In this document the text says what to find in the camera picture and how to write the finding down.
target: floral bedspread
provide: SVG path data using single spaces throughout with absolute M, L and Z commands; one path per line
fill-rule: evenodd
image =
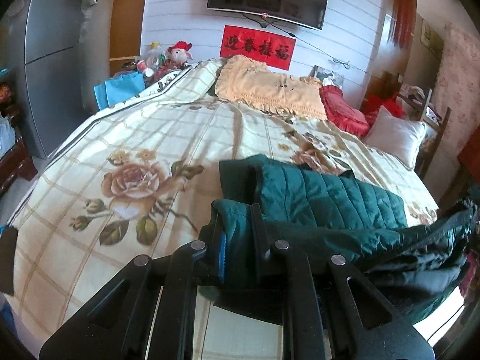
M 221 159 L 265 154 L 320 172 L 352 169 L 400 195 L 409 225 L 435 220 L 435 201 L 397 159 L 329 122 L 270 115 L 213 96 L 220 68 L 218 61 L 202 63 L 168 88 L 148 88 L 146 100 L 93 118 L 19 207 L 9 302 L 39 340 L 135 256 L 165 256 L 196 239 L 212 201 L 222 197 Z M 196 359 L 279 359 L 280 337 L 278 326 L 198 297 Z

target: floor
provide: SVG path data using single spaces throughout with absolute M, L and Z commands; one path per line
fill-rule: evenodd
M 48 164 L 47 159 L 32 157 L 35 167 L 38 170 L 37 176 L 32 181 L 27 181 L 23 178 L 17 178 L 8 189 L 7 193 L 0 199 L 0 225 L 4 225 L 11 214 L 14 212 L 17 205 L 28 192 L 37 177 L 43 172 Z

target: quilted jacket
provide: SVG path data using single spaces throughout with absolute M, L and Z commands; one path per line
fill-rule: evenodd
M 322 175 L 257 155 L 220 162 L 224 199 L 212 204 L 226 233 L 225 289 L 255 287 L 250 204 L 310 264 L 342 254 L 416 323 L 455 289 L 476 206 L 461 202 L 430 226 L 407 227 L 400 197 L 356 180 L 351 171 Z

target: refrigerator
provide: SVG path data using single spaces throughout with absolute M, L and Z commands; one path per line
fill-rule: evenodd
M 31 155 L 47 158 L 85 121 L 80 91 L 82 0 L 24 0 L 10 18 L 9 66 Z

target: framed picture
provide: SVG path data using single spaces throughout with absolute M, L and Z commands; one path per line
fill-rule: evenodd
M 425 20 L 422 20 L 421 24 L 420 42 L 426 48 L 428 48 L 438 59 L 442 58 L 443 45 L 445 44 L 445 42 Z
M 335 85 L 342 89 L 345 76 L 324 67 L 314 66 L 313 76 L 322 81 L 323 85 Z

